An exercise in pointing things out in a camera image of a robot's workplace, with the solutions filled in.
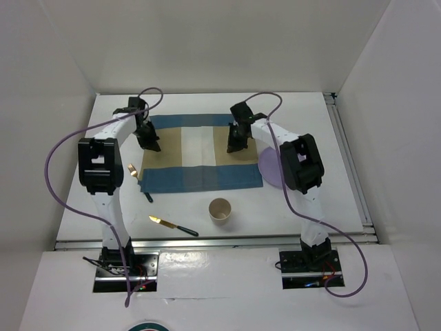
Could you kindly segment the purple plastic plate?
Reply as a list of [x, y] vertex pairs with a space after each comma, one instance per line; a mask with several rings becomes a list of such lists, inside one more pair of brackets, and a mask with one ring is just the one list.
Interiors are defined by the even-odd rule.
[[278, 167], [278, 160], [276, 151], [271, 148], [265, 148], [258, 156], [258, 169], [262, 178], [276, 188], [282, 188], [282, 181], [280, 177], [280, 169]]

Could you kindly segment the blue beige checked cloth napkin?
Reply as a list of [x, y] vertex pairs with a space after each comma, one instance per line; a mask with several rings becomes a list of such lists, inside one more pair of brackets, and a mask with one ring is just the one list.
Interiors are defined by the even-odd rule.
[[260, 188], [254, 140], [227, 153], [230, 114], [173, 114], [151, 118], [160, 151], [143, 153], [139, 185], [152, 194]]

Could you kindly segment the beige plastic cup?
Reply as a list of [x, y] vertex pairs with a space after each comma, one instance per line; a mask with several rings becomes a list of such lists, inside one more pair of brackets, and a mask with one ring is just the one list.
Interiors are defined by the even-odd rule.
[[210, 202], [208, 212], [214, 224], [223, 225], [228, 221], [232, 213], [232, 207], [228, 200], [216, 198]]

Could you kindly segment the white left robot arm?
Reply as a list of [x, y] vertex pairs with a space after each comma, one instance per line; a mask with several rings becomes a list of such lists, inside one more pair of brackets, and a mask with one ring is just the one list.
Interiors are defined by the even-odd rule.
[[148, 105], [140, 97], [130, 97], [128, 106], [113, 112], [114, 123], [107, 124], [91, 138], [78, 142], [79, 181], [91, 194], [103, 225], [101, 260], [121, 275], [133, 272], [136, 258], [125, 228], [120, 204], [124, 167], [120, 145], [133, 134], [144, 150], [160, 152], [159, 137], [147, 114]]

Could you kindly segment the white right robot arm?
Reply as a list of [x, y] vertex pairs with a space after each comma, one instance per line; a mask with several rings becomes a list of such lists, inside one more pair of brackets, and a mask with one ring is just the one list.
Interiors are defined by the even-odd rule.
[[254, 114], [244, 101], [233, 105], [230, 112], [234, 121], [229, 124], [227, 152], [247, 148], [250, 138], [272, 147], [282, 187], [294, 192], [295, 214], [303, 219], [300, 261], [304, 268], [317, 270], [330, 255], [331, 243], [319, 198], [325, 169], [314, 137], [290, 132], [263, 113]]

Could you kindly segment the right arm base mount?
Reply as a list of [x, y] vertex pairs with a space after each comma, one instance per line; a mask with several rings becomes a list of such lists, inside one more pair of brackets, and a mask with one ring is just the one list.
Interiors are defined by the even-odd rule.
[[301, 251], [280, 251], [274, 267], [281, 272], [284, 290], [323, 288], [325, 281], [329, 288], [345, 286], [336, 250], [316, 264], [308, 264]]

